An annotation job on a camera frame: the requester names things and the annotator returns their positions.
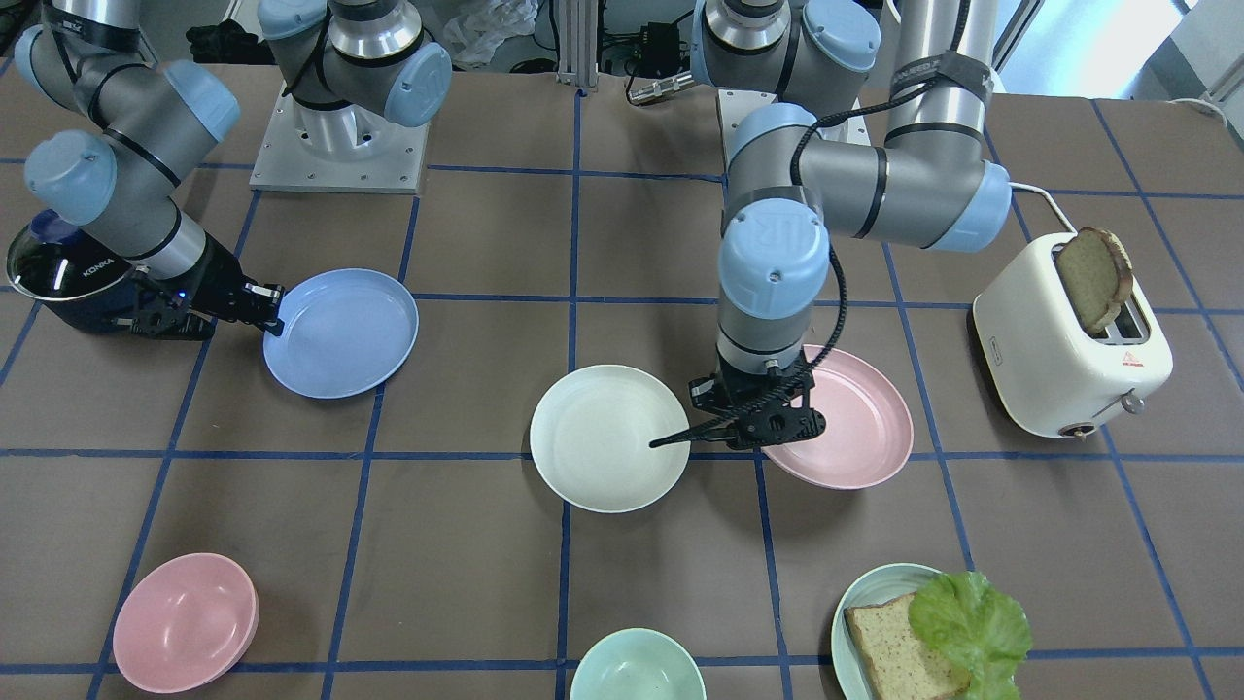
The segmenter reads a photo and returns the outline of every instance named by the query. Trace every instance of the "table surface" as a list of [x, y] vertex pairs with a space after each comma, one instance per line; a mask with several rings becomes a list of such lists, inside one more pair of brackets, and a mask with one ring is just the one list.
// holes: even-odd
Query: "table surface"
[[[714, 700], [840, 698], [829, 619], [891, 562], [974, 567], [1024, 606], [1026, 699], [1244, 696], [1244, 154], [1214, 118], [1006, 94], [989, 113], [986, 157], [1131, 252], [1176, 358], [1142, 417], [1051, 441], [990, 403], [968, 302], [1060, 228], [1018, 194], [972, 256], [835, 239], [853, 298], [841, 347], [916, 428], [893, 480], [821, 490], [698, 444], [669, 495], [602, 516], [544, 485], [529, 421], [576, 368], [641, 368], [678, 394], [712, 369], [712, 91], [637, 109], [610, 77], [583, 96], [455, 73], [422, 196], [260, 194], [280, 76], [214, 70], [244, 116], [177, 200], [261, 281], [398, 277], [414, 352], [378, 390], [313, 402], [271, 379], [251, 327], [87, 336], [0, 288], [0, 696], [143, 696], [111, 663], [112, 622], [136, 581], [200, 551], [246, 568], [261, 613], [243, 663], [193, 698], [560, 699], [629, 627], [685, 645]], [[30, 149], [92, 127], [0, 71], [11, 235], [41, 208]]]

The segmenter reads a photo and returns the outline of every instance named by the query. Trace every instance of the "pink plate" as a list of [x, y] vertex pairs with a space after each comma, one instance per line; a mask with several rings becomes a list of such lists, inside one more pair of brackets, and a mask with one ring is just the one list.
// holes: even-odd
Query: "pink plate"
[[[811, 361], [820, 349], [805, 344], [804, 354]], [[912, 415], [894, 385], [842, 349], [833, 349], [812, 377], [812, 408], [825, 417], [825, 433], [815, 440], [764, 448], [764, 454], [796, 477], [827, 489], [866, 489], [898, 474], [912, 454]]]

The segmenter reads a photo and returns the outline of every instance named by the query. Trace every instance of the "blue plate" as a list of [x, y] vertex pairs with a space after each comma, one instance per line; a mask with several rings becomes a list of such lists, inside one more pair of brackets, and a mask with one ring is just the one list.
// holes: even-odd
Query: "blue plate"
[[264, 334], [276, 382], [311, 399], [353, 397], [406, 362], [419, 329], [411, 292], [376, 270], [318, 274], [286, 292], [280, 337]]

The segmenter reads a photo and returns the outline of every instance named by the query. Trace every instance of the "plastic bag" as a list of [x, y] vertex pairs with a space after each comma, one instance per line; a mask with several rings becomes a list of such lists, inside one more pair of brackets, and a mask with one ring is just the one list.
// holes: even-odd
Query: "plastic bag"
[[493, 60], [506, 39], [535, 32], [539, 12], [537, 0], [474, 0], [445, 22], [440, 44], [459, 66], [479, 67]]

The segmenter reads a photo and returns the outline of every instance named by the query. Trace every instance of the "white plate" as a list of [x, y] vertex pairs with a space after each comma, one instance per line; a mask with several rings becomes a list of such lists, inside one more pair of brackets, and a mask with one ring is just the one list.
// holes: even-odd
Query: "white plate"
[[682, 404], [652, 375], [595, 366], [554, 384], [531, 419], [531, 458], [557, 496], [597, 513], [642, 509], [673, 489], [690, 444], [648, 443], [689, 428]]

